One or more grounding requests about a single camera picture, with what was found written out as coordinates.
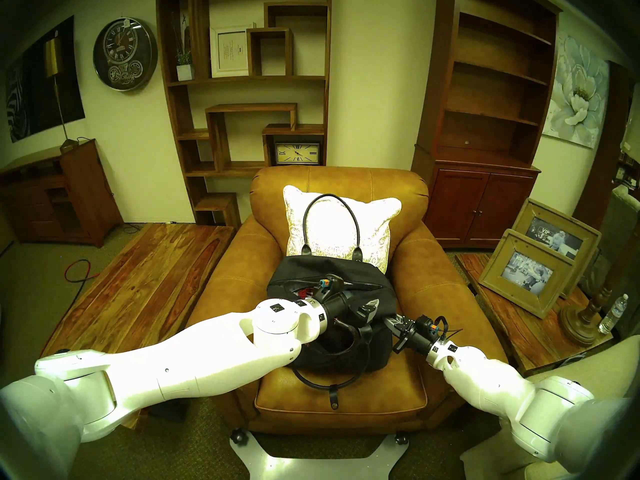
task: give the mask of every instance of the floor lamp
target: floor lamp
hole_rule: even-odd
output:
[[[60,107],[60,96],[58,94],[58,82],[56,77],[62,73],[62,48],[60,47],[60,38],[54,37],[44,44],[44,65],[47,79],[53,77],[53,90],[56,92],[57,109],[60,112],[60,121],[62,129],[65,131],[65,142],[60,146],[60,152],[65,153],[78,146],[78,141],[69,139],[67,136],[67,128],[65,127],[65,119],[62,117],[62,108]]]

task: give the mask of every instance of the water bottle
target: water bottle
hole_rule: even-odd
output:
[[[622,313],[625,312],[625,308],[627,307],[627,299],[629,299],[629,296],[622,294],[622,296],[616,299],[616,302],[613,303],[613,306],[611,306],[607,316],[605,316],[598,325],[598,331],[601,334],[608,334],[611,332],[613,326],[618,322],[618,320],[620,320]]]

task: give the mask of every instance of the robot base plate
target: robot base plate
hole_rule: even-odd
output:
[[[237,430],[233,435],[238,443],[232,438],[229,443],[249,470],[250,480],[388,480],[409,447],[406,437],[387,435],[369,457],[290,459],[268,455],[249,431]]]

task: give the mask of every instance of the potted plant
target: potted plant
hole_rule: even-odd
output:
[[[175,57],[178,60],[176,69],[178,71],[179,81],[190,81],[191,79],[195,78],[195,72],[191,63],[191,48],[189,44],[190,41],[188,40],[189,26],[186,25],[186,22],[187,17],[183,15],[182,20],[179,22],[179,32],[175,22],[173,24],[173,32],[175,33],[175,47],[177,49]]]

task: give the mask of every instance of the wooden coffee table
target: wooden coffee table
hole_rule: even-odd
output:
[[[145,226],[58,323],[40,356],[61,349],[121,353],[175,335],[234,233],[230,226]],[[135,413],[124,425],[137,420]]]
[[[469,287],[482,297],[489,308],[489,321],[504,351],[515,359],[521,375],[529,376],[544,369],[551,369],[571,356],[592,351],[605,343],[613,345],[610,333],[598,334],[595,342],[589,347],[575,344],[558,325],[558,312],[563,306],[575,304],[586,307],[588,304],[587,297],[578,287],[573,290],[569,299],[558,297],[553,309],[541,320],[505,297],[480,285],[478,279],[490,258],[491,255],[488,254],[465,253],[457,254],[456,262],[466,273]],[[596,317],[596,323],[599,323],[600,317]]]

